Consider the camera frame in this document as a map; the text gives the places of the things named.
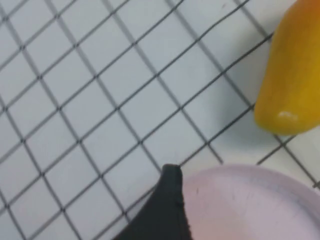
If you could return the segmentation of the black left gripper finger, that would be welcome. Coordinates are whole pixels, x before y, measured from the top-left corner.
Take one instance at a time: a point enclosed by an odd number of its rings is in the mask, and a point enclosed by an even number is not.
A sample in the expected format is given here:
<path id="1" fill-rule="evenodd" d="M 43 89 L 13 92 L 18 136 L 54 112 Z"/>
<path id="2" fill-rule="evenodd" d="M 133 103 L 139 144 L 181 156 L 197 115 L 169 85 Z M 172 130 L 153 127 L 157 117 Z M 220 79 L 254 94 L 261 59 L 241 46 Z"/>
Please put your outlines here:
<path id="1" fill-rule="evenodd" d="M 165 164 L 154 191 L 116 240 L 191 240 L 185 211 L 183 173 L 176 164 Z"/>

